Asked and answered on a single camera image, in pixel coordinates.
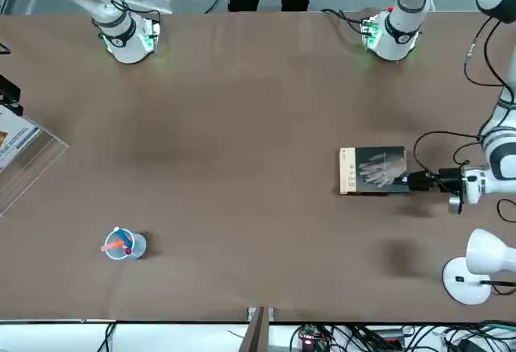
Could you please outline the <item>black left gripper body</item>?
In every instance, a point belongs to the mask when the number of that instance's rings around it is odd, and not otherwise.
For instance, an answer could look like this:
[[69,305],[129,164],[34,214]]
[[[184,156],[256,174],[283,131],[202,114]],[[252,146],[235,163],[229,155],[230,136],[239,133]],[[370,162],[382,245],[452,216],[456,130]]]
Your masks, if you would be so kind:
[[462,193],[463,178],[462,169],[440,168],[438,170],[438,187],[442,193]]

